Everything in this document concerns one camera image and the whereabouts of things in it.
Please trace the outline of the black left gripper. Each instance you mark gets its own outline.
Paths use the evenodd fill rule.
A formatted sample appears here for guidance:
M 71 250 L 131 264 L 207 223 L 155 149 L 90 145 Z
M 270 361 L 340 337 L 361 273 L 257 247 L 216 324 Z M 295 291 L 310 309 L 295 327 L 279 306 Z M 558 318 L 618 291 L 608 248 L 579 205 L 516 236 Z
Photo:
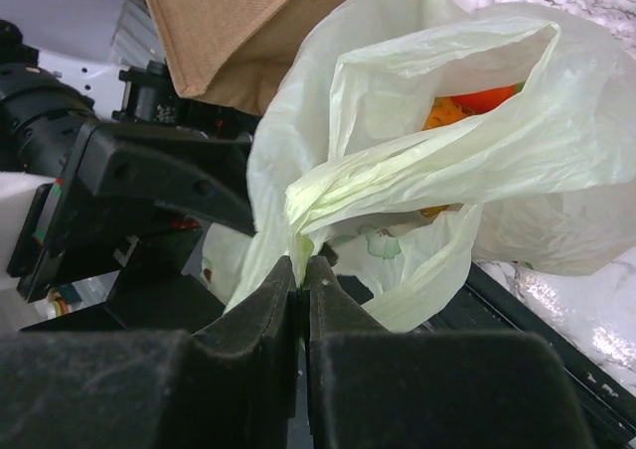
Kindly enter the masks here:
M 203 329 L 225 304 L 193 273 L 203 223 L 254 234 L 247 138 L 155 125 L 85 124 L 27 160 L 40 186 L 8 264 L 34 303 L 72 288 L 75 309 L 25 332 Z

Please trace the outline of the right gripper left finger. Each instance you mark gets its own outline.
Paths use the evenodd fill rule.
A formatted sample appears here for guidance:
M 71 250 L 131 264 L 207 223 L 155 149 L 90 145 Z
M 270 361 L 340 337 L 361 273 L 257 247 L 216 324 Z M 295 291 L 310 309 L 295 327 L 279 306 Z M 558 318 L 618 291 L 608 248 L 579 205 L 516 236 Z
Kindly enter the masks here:
M 283 448 L 295 280 L 281 258 L 196 334 L 24 332 L 1 340 L 5 448 Z

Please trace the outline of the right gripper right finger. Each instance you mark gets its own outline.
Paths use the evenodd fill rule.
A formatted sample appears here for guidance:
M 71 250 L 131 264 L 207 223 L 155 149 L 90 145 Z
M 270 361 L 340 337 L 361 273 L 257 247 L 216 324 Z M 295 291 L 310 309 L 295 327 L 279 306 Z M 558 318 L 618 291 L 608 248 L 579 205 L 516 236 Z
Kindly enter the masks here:
M 397 334 L 312 258 L 302 285 L 318 448 L 590 448 L 548 351 L 521 334 Z

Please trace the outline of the light green plastic grocery bag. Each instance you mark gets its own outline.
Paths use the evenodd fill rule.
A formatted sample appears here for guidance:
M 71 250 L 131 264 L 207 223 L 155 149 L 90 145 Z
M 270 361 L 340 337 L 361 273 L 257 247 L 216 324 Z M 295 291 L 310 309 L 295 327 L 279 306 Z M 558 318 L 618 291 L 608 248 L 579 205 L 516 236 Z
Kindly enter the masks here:
M 635 244 L 635 62 L 559 9 L 347 0 L 311 32 L 343 42 L 327 85 L 280 87 L 247 165 L 253 237 L 214 225 L 202 267 L 229 307 L 281 256 L 298 281 L 323 246 L 405 332 L 473 259 L 587 275 Z M 514 85 L 497 108 L 422 131 L 439 97 Z M 420 211 L 448 205 L 430 222 Z

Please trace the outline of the orange pineapple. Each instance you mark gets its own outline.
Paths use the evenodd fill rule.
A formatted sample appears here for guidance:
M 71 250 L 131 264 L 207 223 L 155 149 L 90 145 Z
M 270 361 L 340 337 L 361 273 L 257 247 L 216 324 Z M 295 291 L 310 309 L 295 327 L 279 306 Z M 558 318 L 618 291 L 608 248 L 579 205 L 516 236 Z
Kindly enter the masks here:
M 470 113 L 464 111 L 463 108 L 458 103 L 454 102 L 451 97 L 439 97 L 434 101 L 422 126 L 422 131 L 451 125 L 469 116 Z M 433 222 L 439 214 L 447 209 L 448 205 L 443 205 L 422 209 L 420 213 L 430 222 Z

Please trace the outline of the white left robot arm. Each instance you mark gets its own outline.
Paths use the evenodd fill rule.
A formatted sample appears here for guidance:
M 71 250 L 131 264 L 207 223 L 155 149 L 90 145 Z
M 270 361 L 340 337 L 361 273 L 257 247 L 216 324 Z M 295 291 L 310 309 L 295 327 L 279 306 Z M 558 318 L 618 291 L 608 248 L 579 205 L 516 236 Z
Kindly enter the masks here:
M 40 331 L 196 332 L 223 305 L 185 272 L 206 223 L 253 235 L 246 164 L 255 116 L 179 97 L 167 67 L 118 73 L 120 107 L 39 64 L 1 25 L 2 273 L 44 313 Z

